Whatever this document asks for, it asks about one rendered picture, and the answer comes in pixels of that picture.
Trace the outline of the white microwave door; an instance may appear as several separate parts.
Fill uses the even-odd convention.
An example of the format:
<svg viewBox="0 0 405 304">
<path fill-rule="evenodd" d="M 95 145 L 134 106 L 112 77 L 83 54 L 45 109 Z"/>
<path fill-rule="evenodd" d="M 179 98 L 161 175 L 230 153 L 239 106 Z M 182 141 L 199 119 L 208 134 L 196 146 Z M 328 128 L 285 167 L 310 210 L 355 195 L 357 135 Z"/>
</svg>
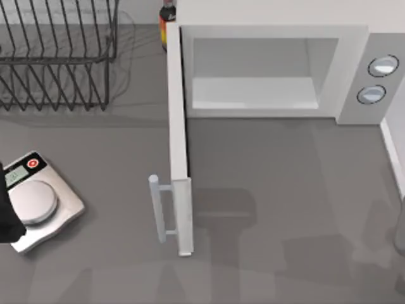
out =
<svg viewBox="0 0 405 304">
<path fill-rule="evenodd" d="M 188 174 L 187 136 L 182 74 L 180 27 L 167 25 L 168 122 L 170 139 L 170 179 L 177 230 L 178 255 L 189 257 L 194 252 L 192 189 Z"/>
</svg>

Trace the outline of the dark sauce bottle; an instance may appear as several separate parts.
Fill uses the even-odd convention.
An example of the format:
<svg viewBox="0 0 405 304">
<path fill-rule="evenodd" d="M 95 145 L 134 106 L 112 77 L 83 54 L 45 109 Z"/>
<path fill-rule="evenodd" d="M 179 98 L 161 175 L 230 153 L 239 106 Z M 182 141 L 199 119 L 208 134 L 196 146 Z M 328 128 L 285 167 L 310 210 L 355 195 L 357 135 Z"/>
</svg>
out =
<svg viewBox="0 0 405 304">
<path fill-rule="evenodd" d="M 175 0 L 163 0 L 163 5 L 159 11 L 159 34 L 161 45 L 165 52 L 167 52 L 167 25 L 174 22 L 177 16 L 177 8 Z"/>
</svg>

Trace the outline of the pale microwave oven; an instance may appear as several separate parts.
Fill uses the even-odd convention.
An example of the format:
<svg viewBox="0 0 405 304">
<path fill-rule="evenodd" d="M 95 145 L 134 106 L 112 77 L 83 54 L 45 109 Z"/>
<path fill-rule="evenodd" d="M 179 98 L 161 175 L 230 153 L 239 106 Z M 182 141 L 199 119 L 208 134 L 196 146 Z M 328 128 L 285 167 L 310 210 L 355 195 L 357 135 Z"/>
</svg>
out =
<svg viewBox="0 0 405 304">
<path fill-rule="evenodd" d="M 405 0 L 177 0 L 191 117 L 377 125 L 405 77 Z M 375 58 L 397 70 L 372 77 Z M 386 89 L 375 104 L 358 92 Z"/>
</svg>

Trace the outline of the silver kitchen scale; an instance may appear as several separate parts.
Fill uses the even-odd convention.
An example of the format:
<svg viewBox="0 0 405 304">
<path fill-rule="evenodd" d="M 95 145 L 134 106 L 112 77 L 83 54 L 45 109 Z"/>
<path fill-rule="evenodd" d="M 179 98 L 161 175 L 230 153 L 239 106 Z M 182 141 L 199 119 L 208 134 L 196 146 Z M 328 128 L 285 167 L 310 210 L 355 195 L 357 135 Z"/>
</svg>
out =
<svg viewBox="0 0 405 304">
<path fill-rule="evenodd" d="M 26 228 L 11 243 L 20 254 L 53 237 L 85 210 L 84 202 L 37 151 L 10 163 L 4 173 L 11 204 Z"/>
</svg>

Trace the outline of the small microwave knob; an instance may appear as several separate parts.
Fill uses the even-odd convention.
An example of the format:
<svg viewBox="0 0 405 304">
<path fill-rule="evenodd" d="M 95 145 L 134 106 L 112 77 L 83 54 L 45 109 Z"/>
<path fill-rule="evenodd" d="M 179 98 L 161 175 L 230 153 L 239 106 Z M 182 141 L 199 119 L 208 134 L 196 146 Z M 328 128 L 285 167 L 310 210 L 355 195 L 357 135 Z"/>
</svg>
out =
<svg viewBox="0 0 405 304">
<path fill-rule="evenodd" d="M 381 85 L 362 88 L 357 94 L 357 100 L 363 105 L 373 105 L 380 102 L 386 95 L 386 89 Z"/>
</svg>

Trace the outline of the large microwave knob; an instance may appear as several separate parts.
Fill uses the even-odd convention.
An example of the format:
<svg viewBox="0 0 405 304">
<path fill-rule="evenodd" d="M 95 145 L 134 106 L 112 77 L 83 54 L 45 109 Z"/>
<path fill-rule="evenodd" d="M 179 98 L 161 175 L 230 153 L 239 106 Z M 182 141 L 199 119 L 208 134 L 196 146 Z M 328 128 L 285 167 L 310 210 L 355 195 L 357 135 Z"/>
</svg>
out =
<svg viewBox="0 0 405 304">
<path fill-rule="evenodd" d="M 375 58 L 368 65 L 368 73 L 372 77 L 386 77 L 394 73 L 399 67 L 399 59 L 391 54 Z"/>
</svg>

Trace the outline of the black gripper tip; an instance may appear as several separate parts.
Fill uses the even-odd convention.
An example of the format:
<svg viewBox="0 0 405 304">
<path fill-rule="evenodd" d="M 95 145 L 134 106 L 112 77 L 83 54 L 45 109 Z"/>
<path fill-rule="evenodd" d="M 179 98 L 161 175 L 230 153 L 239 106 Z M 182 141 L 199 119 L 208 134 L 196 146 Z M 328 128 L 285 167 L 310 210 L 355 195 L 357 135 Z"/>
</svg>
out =
<svg viewBox="0 0 405 304">
<path fill-rule="evenodd" d="M 0 244 L 11 244 L 26 235 L 26 228 L 13 209 L 0 162 Z"/>
</svg>

